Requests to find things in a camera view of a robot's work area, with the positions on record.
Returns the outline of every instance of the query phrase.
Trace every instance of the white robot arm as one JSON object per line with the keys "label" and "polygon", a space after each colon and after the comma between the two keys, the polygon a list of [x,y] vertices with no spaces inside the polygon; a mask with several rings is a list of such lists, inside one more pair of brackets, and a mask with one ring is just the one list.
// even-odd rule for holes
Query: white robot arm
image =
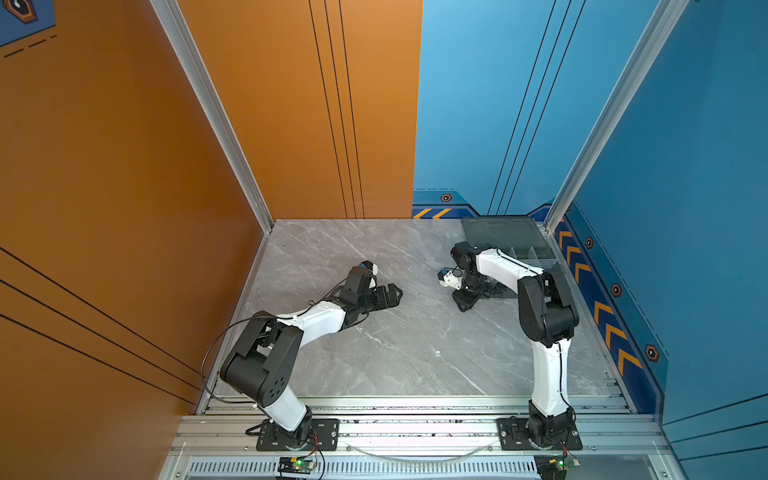
{"label": "white robot arm", "polygon": [[490,245],[457,243],[451,256],[463,270],[462,276],[457,277],[455,269],[444,269],[438,280],[456,290],[453,299],[462,312],[498,292],[498,284],[489,277],[518,294],[520,325],[533,346],[534,388],[528,404],[531,442],[542,448],[564,443],[575,428],[566,372],[571,338],[578,325],[564,274],[528,265]]}
{"label": "white robot arm", "polygon": [[285,445],[300,448],[310,435],[312,411],[288,386],[299,349],[330,333],[357,325],[367,314],[400,304],[394,283],[376,285],[378,268],[354,266],[343,286],[309,309],[286,315],[254,313],[223,362],[220,378],[248,395],[277,425]]}

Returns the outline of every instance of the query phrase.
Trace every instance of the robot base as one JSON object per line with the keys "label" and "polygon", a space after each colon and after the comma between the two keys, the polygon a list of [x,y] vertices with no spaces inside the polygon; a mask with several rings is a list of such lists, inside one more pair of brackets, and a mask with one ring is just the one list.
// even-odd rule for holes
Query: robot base
{"label": "robot base", "polygon": [[338,419],[312,419],[310,424],[310,441],[299,449],[290,448],[286,445],[285,436],[278,431],[281,429],[276,423],[268,422],[259,434],[259,441],[256,443],[256,450],[259,452],[298,452],[311,451],[315,448],[311,442],[314,442],[314,435],[317,434],[317,446],[324,452],[336,450],[337,439],[339,438],[339,420]]}
{"label": "robot base", "polygon": [[[496,419],[496,428],[498,429],[498,440],[502,444],[502,450],[548,450],[551,449],[554,452],[560,450],[560,444],[552,445],[551,447],[539,447],[531,440],[531,433],[528,431],[528,419],[518,419],[514,416],[507,419]],[[578,434],[576,425],[571,428],[571,434],[567,435],[565,440],[565,448],[568,450],[581,450],[583,445],[581,444],[581,437]]]}

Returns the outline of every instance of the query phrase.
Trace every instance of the orange wall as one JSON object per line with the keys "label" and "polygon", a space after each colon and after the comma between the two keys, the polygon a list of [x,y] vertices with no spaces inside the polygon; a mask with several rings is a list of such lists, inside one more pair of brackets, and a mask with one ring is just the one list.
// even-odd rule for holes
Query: orange wall
{"label": "orange wall", "polygon": [[3,474],[155,478],[261,232],[150,3],[55,11],[0,48],[0,247],[180,362],[0,251]]}
{"label": "orange wall", "polygon": [[410,217],[421,0],[180,5],[276,219]]}

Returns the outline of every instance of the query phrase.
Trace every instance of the gray marble surface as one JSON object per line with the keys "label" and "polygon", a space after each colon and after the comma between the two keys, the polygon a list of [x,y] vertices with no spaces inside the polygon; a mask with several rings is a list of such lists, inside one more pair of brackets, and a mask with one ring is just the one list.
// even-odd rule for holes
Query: gray marble surface
{"label": "gray marble surface", "polygon": [[[299,396],[531,395],[531,344],[517,300],[481,300],[461,313],[436,272],[453,266],[460,220],[278,220],[246,312],[288,313],[317,300],[362,260],[400,305],[300,350],[290,385]],[[604,364],[579,326],[571,347],[571,395],[608,393]],[[217,394],[236,394],[219,382]]]}

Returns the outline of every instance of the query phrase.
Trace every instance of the orange chevron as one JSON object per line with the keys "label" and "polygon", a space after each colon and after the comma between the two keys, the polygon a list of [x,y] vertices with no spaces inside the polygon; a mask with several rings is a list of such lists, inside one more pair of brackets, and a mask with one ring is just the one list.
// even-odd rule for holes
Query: orange chevron
{"label": "orange chevron", "polygon": [[600,320],[598,319],[598,315],[600,315],[600,311],[608,312],[611,315],[614,315],[614,310],[610,308],[608,305],[605,305],[604,303],[595,302],[594,303],[594,322],[598,325],[600,325]]}
{"label": "orange chevron", "polygon": [[574,234],[566,230],[563,230],[560,232],[560,250],[563,250],[563,237],[573,237],[573,236]]}
{"label": "orange chevron", "polygon": [[586,270],[588,272],[591,272],[592,269],[589,267],[589,265],[584,265],[583,263],[576,262],[576,274],[574,275],[576,277],[576,283],[578,283],[578,273],[579,270]]}
{"label": "orange chevron", "polygon": [[445,215],[446,213],[448,213],[449,211],[451,211],[451,209],[450,209],[450,208],[445,208],[445,209],[444,209],[442,212],[440,212],[439,214],[435,215],[435,216],[434,216],[434,217],[432,217],[432,218],[440,218],[440,217],[442,217],[443,215]]}
{"label": "orange chevron", "polygon": [[640,364],[640,360],[634,358],[632,355],[630,355],[629,353],[626,353],[622,349],[619,349],[619,373],[621,374],[621,376],[624,376],[624,360],[629,360],[640,369],[643,368],[643,366]]}
{"label": "orange chevron", "polygon": [[423,214],[426,214],[429,212],[431,208],[425,208],[424,210],[418,212],[416,215],[413,216],[413,218],[421,218]]}
{"label": "orange chevron", "polygon": [[621,330],[619,330],[615,326],[613,326],[613,325],[611,325],[609,323],[606,323],[605,324],[605,344],[608,345],[608,349],[609,350],[611,349],[611,334],[612,333],[615,333],[616,335],[619,335],[621,338],[623,338],[625,340],[627,339],[627,335],[624,332],[622,332]]}
{"label": "orange chevron", "polygon": [[577,247],[568,247],[566,248],[568,252],[568,256],[566,257],[565,262],[568,264],[568,266],[571,265],[571,253],[581,253],[581,250],[579,250]]}

